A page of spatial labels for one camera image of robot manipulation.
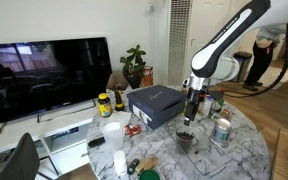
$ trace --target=cup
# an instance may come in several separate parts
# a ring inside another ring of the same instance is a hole
[[[176,131],[176,142],[180,146],[178,151],[188,153],[192,147],[193,139],[194,133],[190,129],[179,128]]]
[[[120,122],[101,122],[100,130],[103,133],[105,143],[113,152],[123,147],[123,127]]]

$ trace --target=cardboard box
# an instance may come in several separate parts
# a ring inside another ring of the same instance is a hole
[[[128,82],[123,76],[123,73],[112,73],[107,82],[106,89],[113,90],[115,84],[121,84],[122,91],[127,88]]]
[[[153,130],[184,110],[185,95],[156,85],[127,94],[130,110]]]

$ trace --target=chair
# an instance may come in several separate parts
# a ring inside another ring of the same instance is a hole
[[[38,172],[39,166],[40,159],[33,139],[29,133],[25,133],[11,154],[6,166],[0,171],[0,180],[34,180],[37,174],[51,180],[51,178]]]

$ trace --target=television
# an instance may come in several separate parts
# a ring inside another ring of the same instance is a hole
[[[97,98],[111,73],[105,37],[0,44],[0,123]]]

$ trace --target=tray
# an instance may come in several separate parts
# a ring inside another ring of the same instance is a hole
[[[164,147],[187,178],[196,179],[198,175],[213,176],[223,170],[226,164],[233,159],[225,149],[212,143],[197,125],[191,125],[195,137],[192,148],[185,153],[177,144],[175,134],[176,129],[182,126],[183,122],[165,127],[170,136],[164,140]]]

